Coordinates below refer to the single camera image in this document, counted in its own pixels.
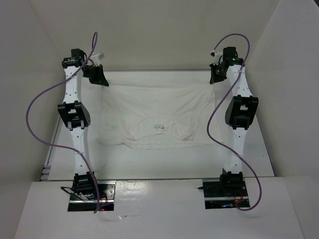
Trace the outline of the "white tank top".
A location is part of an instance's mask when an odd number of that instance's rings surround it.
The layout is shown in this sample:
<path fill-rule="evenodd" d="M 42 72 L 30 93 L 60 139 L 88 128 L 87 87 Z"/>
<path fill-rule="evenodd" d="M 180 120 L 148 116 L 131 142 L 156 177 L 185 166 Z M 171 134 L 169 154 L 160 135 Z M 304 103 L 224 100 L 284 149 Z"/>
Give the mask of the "white tank top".
<path fill-rule="evenodd" d="M 102 90 L 99 142 L 132 149 L 212 145 L 206 127 L 214 108 L 209 84 L 113 84 Z"/>

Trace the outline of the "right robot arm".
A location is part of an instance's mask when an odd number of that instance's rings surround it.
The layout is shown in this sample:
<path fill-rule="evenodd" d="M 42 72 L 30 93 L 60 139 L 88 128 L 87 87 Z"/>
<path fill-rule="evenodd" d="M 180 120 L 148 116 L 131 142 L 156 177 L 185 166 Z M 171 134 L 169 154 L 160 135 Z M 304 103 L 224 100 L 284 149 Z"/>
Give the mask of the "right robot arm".
<path fill-rule="evenodd" d="M 231 136 L 228 146 L 232 156 L 222 169 L 218 190 L 225 197 L 233 196 L 244 187 L 243 157 L 245 137 L 251 126 L 259 100 L 254 97 L 245 77 L 244 59 L 238 56 L 235 47 L 226 47 L 221 52 L 212 52 L 213 63 L 210 64 L 210 84 L 226 79 L 231 84 L 232 98 L 225 110 L 225 123 L 230 127 Z"/>

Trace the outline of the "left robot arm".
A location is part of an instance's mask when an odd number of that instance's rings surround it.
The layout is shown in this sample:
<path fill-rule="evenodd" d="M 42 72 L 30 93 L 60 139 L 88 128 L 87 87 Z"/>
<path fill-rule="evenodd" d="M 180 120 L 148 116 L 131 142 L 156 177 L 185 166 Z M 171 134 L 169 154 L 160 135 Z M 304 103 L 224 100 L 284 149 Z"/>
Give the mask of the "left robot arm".
<path fill-rule="evenodd" d="M 75 151 L 75 176 L 71 190 L 83 200 L 97 199 L 99 186 L 94 183 L 88 149 L 88 127 L 91 116 L 81 101 L 81 82 L 87 78 L 92 85 L 108 87 L 100 60 L 102 53 L 87 56 L 81 49 L 72 49 L 71 56 L 64 58 L 62 67 L 67 79 L 63 102 L 57 106 L 60 117 L 71 133 Z"/>

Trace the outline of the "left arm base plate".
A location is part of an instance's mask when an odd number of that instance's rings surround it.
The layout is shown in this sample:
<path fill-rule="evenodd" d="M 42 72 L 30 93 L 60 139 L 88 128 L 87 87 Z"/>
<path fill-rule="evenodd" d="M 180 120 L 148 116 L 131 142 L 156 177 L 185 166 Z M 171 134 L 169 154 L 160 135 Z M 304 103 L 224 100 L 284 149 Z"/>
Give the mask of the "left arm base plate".
<path fill-rule="evenodd" d="M 98 181 L 99 203 L 97 202 L 97 194 L 76 193 L 71 189 L 69 191 L 68 212 L 95 212 L 113 211 L 115 204 L 115 181 Z"/>

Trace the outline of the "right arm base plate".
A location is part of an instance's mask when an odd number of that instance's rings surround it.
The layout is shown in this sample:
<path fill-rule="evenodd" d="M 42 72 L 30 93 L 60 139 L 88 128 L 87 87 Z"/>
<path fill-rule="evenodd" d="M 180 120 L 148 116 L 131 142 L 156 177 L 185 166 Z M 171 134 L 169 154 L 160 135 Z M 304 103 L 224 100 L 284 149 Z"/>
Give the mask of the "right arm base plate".
<path fill-rule="evenodd" d="M 240 186 L 222 187 L 221 182 L 217 179 L 204 179 L 198 190 L 203 191 L 206 209 L 236 208 L 236 204 L 244 209 L 250 207 L 244 181 Z"/>

